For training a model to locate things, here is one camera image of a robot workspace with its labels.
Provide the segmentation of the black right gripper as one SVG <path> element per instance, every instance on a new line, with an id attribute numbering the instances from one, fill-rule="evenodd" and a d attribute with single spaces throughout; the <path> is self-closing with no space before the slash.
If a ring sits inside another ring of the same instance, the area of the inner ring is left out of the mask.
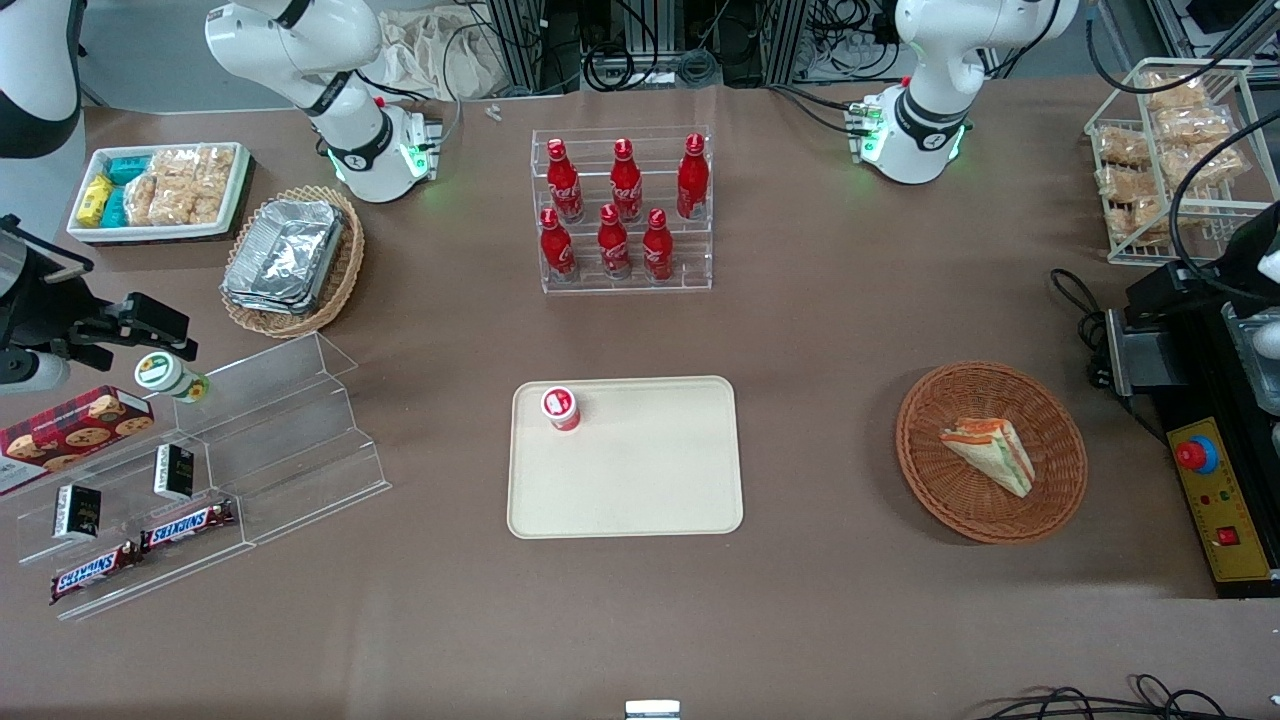
<path id="1" fill-rule="evenodd" d="M 113 364 L 106 345 L 196 359 L 198 342 L 188 336 L 189 318 L 146 293 L 128 293 L 116 305 L 116 320 L 78 322 L 96 310 L 84 282 L 92 269 L 87 258 L 31 234 L 14 215 L 3 217 L 3 347 L 40 347 L 70 331 L 72 359 L 79 364 Z"/>

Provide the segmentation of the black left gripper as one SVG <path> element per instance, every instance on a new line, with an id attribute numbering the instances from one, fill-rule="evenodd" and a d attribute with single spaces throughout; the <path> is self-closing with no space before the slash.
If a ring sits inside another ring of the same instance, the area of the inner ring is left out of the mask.
<path id="1" fill-rule="evenodd" d="M 1262 313 L 1279 304 L 1279 202 L 1240 225 L 1228 245 L 1228 283 L 1235 313 Z M 1222 323 L 1225 297 L 1207 297 L 1203 281 L 1184 261 L 1170 261 L 1132 284 L 1126 334 L 1207 334 Z"/>

